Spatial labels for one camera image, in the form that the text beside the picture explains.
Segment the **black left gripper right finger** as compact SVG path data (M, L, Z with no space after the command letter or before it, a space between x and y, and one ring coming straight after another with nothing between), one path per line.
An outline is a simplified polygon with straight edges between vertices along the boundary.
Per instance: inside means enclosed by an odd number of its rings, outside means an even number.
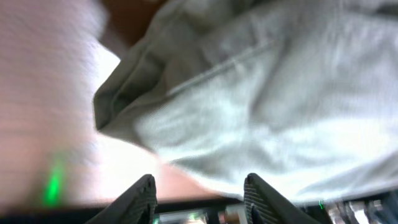
M244 181L244 207L249 224L319 224L290 203L255 173Z

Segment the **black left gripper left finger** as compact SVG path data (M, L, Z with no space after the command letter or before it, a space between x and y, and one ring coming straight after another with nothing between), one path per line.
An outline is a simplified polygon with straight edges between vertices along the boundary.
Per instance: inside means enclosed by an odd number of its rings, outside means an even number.
M152 224L156 206L155 179L146 174L86 224Z

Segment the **khaki green shorts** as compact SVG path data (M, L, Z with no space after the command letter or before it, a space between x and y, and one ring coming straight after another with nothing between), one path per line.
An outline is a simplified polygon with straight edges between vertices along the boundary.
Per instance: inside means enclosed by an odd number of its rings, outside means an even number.
M99 132L205 187L397 188L396 1L167 1L94 97Z

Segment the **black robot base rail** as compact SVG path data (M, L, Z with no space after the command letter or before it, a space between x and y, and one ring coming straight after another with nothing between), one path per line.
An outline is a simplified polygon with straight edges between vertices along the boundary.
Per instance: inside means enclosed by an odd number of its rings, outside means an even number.
M363 205L358 223L397 223L397 191L353 200ZM103 207L74 208L67 210L42 210L1 215L1 224L84 224L100 214ZM154 223L232 223L229 215L244 209L231 198L163 203L155 208Z

